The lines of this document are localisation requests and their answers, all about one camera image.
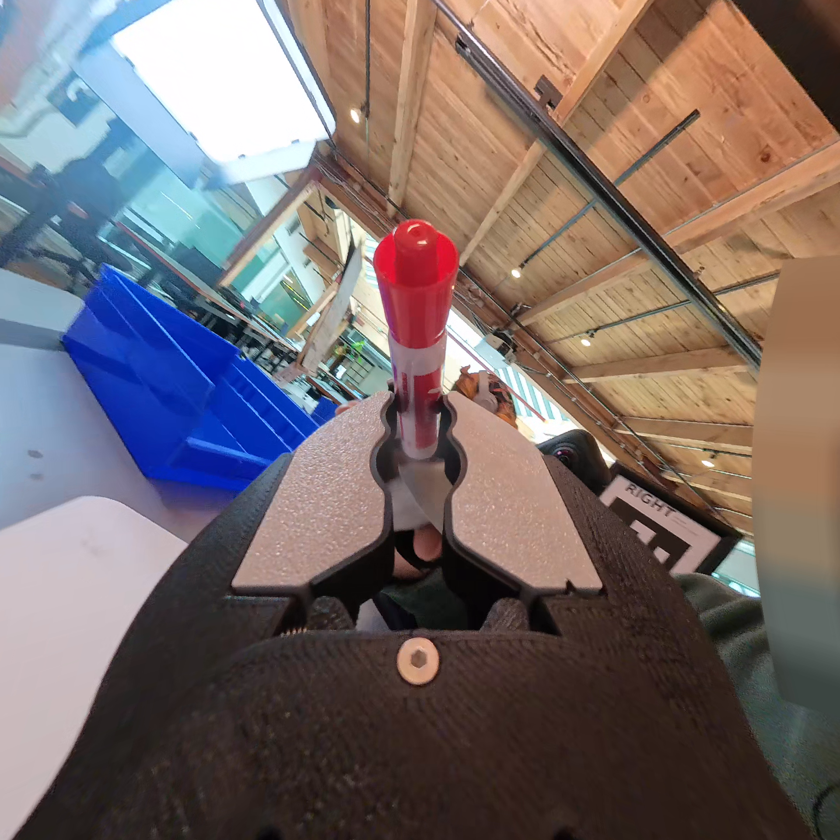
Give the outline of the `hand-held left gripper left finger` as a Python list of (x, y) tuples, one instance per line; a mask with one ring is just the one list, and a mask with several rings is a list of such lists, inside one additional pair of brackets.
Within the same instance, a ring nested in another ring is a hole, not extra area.
[(393, 571), (392, 501), (377, 465), (392, 441), (393, 402), (376, 393), (296, 449), (234, 573), (232, 603), (285, 600), (306, 623), (329, 598), (356, 623)]

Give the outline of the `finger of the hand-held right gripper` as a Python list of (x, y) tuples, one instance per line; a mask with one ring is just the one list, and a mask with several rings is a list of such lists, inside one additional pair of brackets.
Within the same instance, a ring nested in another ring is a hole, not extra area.
[(442, 533), (445, 503), (452, 482), (442, 459), (408, 459), (397, 465), (392, 481), (393, 521), (396, 531), (414, 531), (424, 526)]

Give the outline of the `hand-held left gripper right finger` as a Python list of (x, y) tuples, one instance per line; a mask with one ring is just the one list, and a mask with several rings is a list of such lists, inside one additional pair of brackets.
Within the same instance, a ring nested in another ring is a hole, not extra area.
[(549, 466), (520, 432), (457, 392), (446, 443), (458, 475), (444, 504), (444, 578), (469, 624), (503, 599), (598, 596), (603, 582)]

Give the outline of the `blue plastic bin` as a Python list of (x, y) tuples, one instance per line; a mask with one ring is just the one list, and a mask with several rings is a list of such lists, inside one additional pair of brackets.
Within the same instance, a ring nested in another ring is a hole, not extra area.
[(240, 491), (336, 408), (307, 413), (230, 342), (105, 265), (61, 340), (144, 476)]

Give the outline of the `red marker cap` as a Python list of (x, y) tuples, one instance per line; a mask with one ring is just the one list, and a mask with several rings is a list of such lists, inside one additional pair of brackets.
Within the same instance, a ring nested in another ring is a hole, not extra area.
[(375, 249), (374, 273), (390, 336), (402, 347), (431, 347), (445, 332), (459, 269), (454, 242), (409, 219)]

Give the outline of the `white whiteboard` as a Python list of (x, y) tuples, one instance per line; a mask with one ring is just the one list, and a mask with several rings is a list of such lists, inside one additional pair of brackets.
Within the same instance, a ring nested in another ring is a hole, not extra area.
[(2, 531), (2, 839), (54, 781), (123, 636), (185, 546), (104, 497)]

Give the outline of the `person's right forearm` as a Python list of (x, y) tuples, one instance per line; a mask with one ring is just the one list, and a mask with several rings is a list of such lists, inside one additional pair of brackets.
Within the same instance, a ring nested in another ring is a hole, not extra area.
[(448, 587), (441, 569), (415, 581), (394, 580), (382, 594), (410, 614), (418, 627), (439, 631), (469, 629), (466, 604)]

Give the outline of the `person's green sweatshirt torso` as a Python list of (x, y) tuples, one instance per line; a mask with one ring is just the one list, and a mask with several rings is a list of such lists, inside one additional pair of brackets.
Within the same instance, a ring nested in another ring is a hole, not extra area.
[(783, 699), (759, 597), (714, 576), (675, 576), (736, 690), (772, 772), (816, 838), (839, 838), (838, 713)]

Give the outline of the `hanging black panel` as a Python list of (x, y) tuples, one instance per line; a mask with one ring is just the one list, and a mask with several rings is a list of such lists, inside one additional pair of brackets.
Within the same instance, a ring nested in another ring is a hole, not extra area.
[(331, 297), (320, 310), (320, 318), (310, 328), (309, 335), (297, 357), (305, 375), (314, 377), (328, 351), (340, 336), (350, 301), (359, 279), (364, 273), (364, 252), (352, 239), (340, 278), (330, 289)]

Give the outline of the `black ceiling rail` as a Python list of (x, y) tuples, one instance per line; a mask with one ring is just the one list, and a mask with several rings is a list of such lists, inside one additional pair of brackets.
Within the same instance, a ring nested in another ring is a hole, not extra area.
[(719, 302), (697, 275), (680, 258), (663, 237), (636, 210), (623, 194), (609, 182), (572, 138), (550, 117), (537, 100), (511, 74), (499, 59), (463, 24), (446, 3), (435, 5), (455, 27), (456, 50), (472, 67), (488, 88), (498, 95), (516, 118), (545, 148), (561, 162), (588, 190), (591, 198), (604, 206), (626, 234), (638, 245), (645, 258), (653, 261), (682, 291), (689, 302), (753, 371), (760, 369), (762, 350), (752, 335)]

